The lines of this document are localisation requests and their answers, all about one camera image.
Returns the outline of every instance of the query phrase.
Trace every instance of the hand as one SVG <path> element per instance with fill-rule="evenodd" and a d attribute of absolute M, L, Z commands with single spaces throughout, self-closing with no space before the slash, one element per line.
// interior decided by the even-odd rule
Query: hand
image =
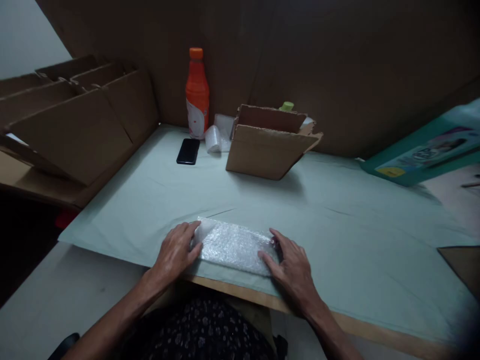
<path fill-rule="evenodd" d="M 155 265 L 144 275 L 150 291 L 161 293 L 199 257 L 202 252 L 202 243 L 198 243 L 191 251 L 189 250 L 190 241 L 200 223 L 200 221 L 194 221 L 191 224 L 183 222 L 167 234 L 161 243 Z"/>
<path fill-rule="evenodd" d="M 312 270 L 305 249 L 275 229 L 271 228 L 270 232 L 273 234 L 272 239 L 281 247 L 283 261 L 279 265 L 263 251 L 259 251 L 258 256 L 265 262 L 273 278 L 292 297 L 300 310 L 309 311 L 310 307 L 317 306 L 321 299 L 312 280 Z"/>

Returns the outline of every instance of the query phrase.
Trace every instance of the smartphone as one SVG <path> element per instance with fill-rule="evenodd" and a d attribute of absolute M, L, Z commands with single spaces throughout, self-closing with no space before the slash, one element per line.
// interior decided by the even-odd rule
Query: smartphone
<path fill-rule="evenodd" d="M 176 158 L 177 164 L 195 165 L 199 152 L 200 140 L 183 139 L 180 152 Z"/>

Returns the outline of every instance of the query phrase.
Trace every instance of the black floral clothing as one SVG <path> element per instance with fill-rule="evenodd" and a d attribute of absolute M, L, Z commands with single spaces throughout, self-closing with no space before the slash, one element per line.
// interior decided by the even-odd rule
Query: black floral clothing
<path fill-rule="evenodd" d="M 214 293 L 156 309 L 134 326 L 120 359 L 270 360 L 275 353 L 244 317 Z"/>

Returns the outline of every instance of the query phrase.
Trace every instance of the red object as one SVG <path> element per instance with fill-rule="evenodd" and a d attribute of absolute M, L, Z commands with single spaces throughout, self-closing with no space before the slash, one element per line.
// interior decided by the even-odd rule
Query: red object
<path fill-rule="evenodd" d="M 77 211 L 63 209 L 55 219 L 55 226 L 59 229 L 66 229 L 78 214 Z"/>
<path fill-rule="evenodd" d="M 202 48 L 190 48 L 190 65 L 185 93 L 188 110 L 188 127 L 190 136 L 194 139 L 203 139 L 204 133 L 209 128 L 210 89 L 207 83 L 207 77 L 205 76 L 203 58 L 204 51 Z"/>

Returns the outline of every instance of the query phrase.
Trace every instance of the orange bottle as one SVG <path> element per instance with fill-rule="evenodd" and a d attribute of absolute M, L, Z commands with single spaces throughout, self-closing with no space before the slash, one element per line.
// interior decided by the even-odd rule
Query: orange bottle
<path fill-rule="evenodd" d="M 203 58 L 202 48 L 190 48 L 190 66 L 185 92 L 188 129 L 192 139 L 203 139 L 209 127 L 210 90 L 205 76 Z"/>

